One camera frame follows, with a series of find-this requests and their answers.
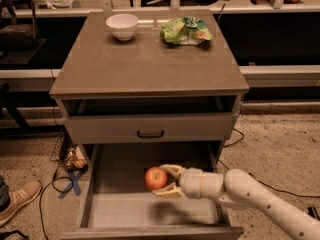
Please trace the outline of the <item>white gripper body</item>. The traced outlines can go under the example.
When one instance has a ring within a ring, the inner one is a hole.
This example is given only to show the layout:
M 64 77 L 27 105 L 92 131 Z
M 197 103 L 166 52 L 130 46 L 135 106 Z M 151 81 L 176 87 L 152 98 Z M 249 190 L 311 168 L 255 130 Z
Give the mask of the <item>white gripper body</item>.
M 184 195 L 190 199 L 218 199 L 224 193 L 224 176 L 201 169 L 185 169 L 179 179 Z

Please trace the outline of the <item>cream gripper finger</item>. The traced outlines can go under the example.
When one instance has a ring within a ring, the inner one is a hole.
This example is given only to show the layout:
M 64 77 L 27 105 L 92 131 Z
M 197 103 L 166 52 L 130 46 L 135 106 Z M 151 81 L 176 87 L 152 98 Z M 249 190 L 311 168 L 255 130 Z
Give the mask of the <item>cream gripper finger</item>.
M 180 198 L 184 196 L 181 188 L 175 183 L 171 183 L 162 189 L 153 190 L 152 193 L 159 198 Z
M 185 168 L 175 164 L 163 164 L 160 169 L 164 170 L 167 174 L 171 175 L 176 180 L 181 178 L 181 175 L 185 171 Z

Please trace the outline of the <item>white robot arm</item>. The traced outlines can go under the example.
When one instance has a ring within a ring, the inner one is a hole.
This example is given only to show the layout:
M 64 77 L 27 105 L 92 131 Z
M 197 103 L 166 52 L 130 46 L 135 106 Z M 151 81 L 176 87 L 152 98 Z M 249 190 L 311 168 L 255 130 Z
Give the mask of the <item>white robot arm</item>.
M 320 240 L 319 220 L 276 196 L 243 170 L 231 169 L 220 174 L 171 164 L 160 168 L 173 176 L 178 185 L 173 182 L 153 190 L 157 197 L 206 198 L 228 208 L 254 207 L 293 240 Z

